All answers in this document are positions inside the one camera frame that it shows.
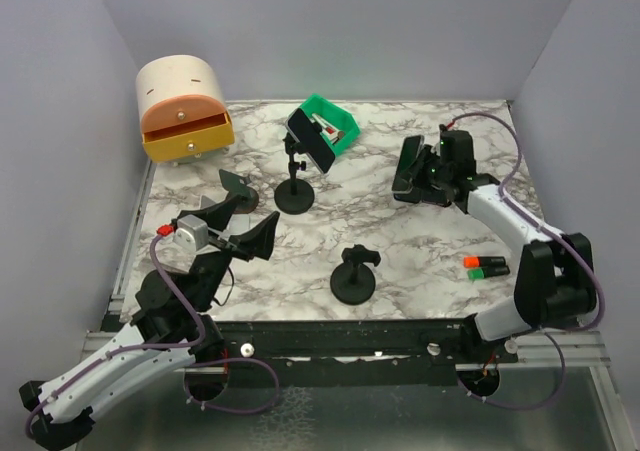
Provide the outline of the silver folding phone stand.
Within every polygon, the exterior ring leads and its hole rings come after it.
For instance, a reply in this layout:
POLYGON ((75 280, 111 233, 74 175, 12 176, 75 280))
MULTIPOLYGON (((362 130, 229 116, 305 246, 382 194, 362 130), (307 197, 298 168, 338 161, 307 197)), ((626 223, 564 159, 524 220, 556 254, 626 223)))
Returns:
MULTIPOLYGON (((217 202, 213 199, 202 195, 200 197, 200 208, 205 209, 211 206, 216 205, 217 202)), ((240 235, 250 230, 250 216, 248 214, 234 214, 227 227, 220 231, 216 230, 212 227, 209 227, 209 232, 212 234, 216 234, 217 236, 221 236, 223 238, 228 238, 232 235, 240 235)))

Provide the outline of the silver-edged phone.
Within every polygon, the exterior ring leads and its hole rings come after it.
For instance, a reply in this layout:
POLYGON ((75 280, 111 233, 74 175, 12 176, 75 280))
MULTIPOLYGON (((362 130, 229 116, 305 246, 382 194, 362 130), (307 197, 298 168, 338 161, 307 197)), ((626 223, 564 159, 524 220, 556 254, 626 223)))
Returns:
POLYGON ((415 171, 419 168, 416 160, 423 147, 423 136, 415 135, 404 139, 392 183, 392 194, 395 198, 404 197, 412 192, 415 171))

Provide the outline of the brown round-base phone stand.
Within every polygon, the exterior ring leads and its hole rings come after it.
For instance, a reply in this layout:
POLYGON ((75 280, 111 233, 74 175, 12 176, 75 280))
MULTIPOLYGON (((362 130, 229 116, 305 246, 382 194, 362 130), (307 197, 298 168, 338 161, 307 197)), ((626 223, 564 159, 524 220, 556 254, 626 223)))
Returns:
POLYGON ((226 200, 238 197, 239 202, 234 211, 235 214, 252 213, 259 204, 258 192, 250 186, 250 179, 233 172, 220 169, 219 177, 221 185, 227 191, 226 200))

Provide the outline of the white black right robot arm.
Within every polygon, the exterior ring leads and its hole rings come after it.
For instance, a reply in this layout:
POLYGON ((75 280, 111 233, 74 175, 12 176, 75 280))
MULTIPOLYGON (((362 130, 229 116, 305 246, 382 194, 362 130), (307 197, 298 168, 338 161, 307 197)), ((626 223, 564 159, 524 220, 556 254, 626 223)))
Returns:
POLYGON ((392 193, 398 201, 456 206, 493 231, 518 261, 512 295, 464 319, 459 349, 467 360, 481 362, 513 335, 570 324, 595 310, 588 238, 538 223, 497 178, 479 172, 468 132, 442 126, 436 146, 420 135, 406 138, 392 193))

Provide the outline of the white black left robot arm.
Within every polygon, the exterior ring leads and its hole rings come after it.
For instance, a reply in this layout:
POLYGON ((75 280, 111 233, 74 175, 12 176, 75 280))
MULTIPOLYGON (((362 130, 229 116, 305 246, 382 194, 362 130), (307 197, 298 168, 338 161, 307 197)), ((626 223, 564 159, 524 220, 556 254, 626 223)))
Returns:
POLYGON ((140 309, 130 322, 71 370, 20 387, 29 412, 28 439, 46 450, 65 450, 84 439, 115 404, 165 374, 256 361, 230 356, 208 314, 233 260, 267 261, 273 253, 279 212, 231 235, 226 229, 239 203, 233 196, 182 211, 157 229, 149 248, 154 269, 136 295, 140 309))

